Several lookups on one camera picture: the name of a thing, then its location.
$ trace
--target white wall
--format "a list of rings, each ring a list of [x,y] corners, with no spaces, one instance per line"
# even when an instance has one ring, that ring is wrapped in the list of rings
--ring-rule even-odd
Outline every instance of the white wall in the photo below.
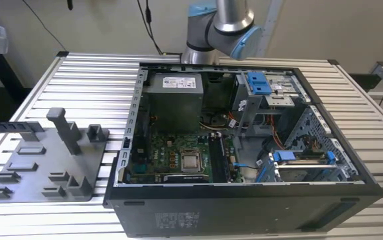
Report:
[[[383,61],[383,0],[285,0],[267,57],[337,59],[369,73]]]
[[[47,28],[71,52],[157,54],[135,0],[26,0]],[[198,0],[151,0],[153,30],[165,52],[186,48],[187,12]],[[269,0],[250,0],[255,23],[263,25]],[[62,47],[22,0],[0,0],[0,25],[10,38],[7,60],[26,86],[32,87]]]

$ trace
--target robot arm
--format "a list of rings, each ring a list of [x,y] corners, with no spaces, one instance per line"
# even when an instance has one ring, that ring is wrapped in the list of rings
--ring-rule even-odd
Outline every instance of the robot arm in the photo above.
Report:
[[[262,27],[246,0],[217,0],[189,7],[185,64],[217,64],[219,50],[237,60],[255,55]]]

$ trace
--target power supply label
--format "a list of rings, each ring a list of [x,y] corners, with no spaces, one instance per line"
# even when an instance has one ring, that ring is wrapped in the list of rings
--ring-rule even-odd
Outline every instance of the power supply label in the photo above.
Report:
[[[195,89],[197,79],[194,77],[165,77],[163,88],[171,89]]]

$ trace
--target green circuit board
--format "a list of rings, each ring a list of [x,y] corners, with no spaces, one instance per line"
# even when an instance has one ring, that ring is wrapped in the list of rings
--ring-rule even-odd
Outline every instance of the green circuit board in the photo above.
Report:
[[[133,164],[131,182],[137,184],[162,183],[166,175],[199,174],[209,175],[213,183],[213,166],[209,136],[197,135],[153,135],[150,141],[150,163]],[[237,157],[234,143],[225,139],[227,159]],[[197,151],[201,156],[201,171],[182,172],[182,151]]]

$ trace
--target slotted aluminum surface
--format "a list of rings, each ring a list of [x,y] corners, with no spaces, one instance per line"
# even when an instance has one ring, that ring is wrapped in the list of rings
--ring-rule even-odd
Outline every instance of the slotted aluminum surface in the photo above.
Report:
[[[67,109],[78,126],[110,128],[110,142],[99,171],[95,195],[80,203],[0,204],[4,239],[126,239],[115,212],[102,207],[115,150],[121,148],[139,62],[178,63],[177,56],[70,53],[56,58],[12,121],[46,120],[51,107]],[[330,111],[369,170],[383,187],[383,112],[339,66],[326,60],[251,58],[221,59],[222,65],[298,67]],[[0,135],[0,169],[19,143],[19,134]],[[209,236],[205,239],[383,239],[383,199],[329,233]]]

